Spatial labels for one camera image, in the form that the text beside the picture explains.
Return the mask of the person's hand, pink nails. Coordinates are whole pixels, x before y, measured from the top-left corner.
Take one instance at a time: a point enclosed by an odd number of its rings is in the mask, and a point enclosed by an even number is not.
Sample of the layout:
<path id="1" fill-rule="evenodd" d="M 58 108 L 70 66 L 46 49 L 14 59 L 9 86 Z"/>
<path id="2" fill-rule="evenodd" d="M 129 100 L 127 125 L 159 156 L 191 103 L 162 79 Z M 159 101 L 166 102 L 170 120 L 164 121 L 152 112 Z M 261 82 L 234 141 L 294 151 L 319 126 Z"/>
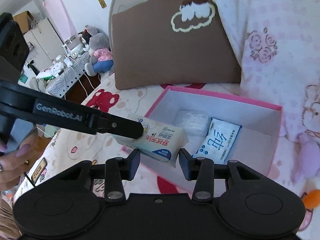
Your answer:
<path id="1" fill-rule="evenodd" d="M 20 176 L 28 172 L 42 155 L 34 150 L 38 140 L 38 132 L 33 130 L 17 150 L 1 156 L 1 191 L 15 187 L 20 181 Z"/>

